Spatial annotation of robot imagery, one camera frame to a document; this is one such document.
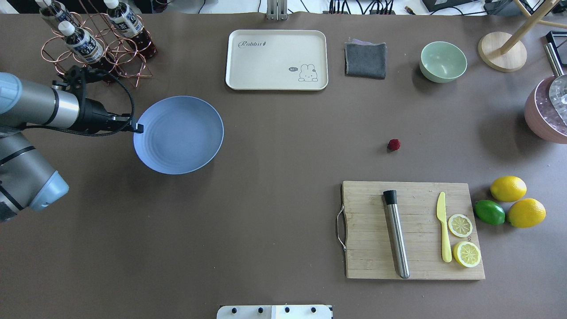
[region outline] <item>pink bowl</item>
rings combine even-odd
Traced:
[[[554,79],[549,77],[539,82],[526,101],[524,117],[537,136],[546,141],[567,144],[567,125],[549,100],[549,86]]]

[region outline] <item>black muddler tip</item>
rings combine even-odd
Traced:
[[[395,190],[385,191],[384,199],[386,199],[386,205],[397,204],[396,191]]]

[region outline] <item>green bowl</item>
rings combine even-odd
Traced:
[[[436,83],[447,83],[467,70],[467,58],[456,45],[444,41],[431,42],[421,51],[420,69]]]

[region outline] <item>lemon slice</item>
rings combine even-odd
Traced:
[[[472,233],[471,220],[463,214],[454,214],[451,216],[447,225],[451,233],[457,237],[465,238]]]
[[[465,267],[475,267],[480,263],[480,249],[473,243],[462,241],[453,247],[455,260]]]

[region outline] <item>red berry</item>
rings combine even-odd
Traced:
[[[388,148],[390,150],[399,150],[400,149],[400,140],[398,140],[397,138],[390,140],[390,142],[388,142]]]

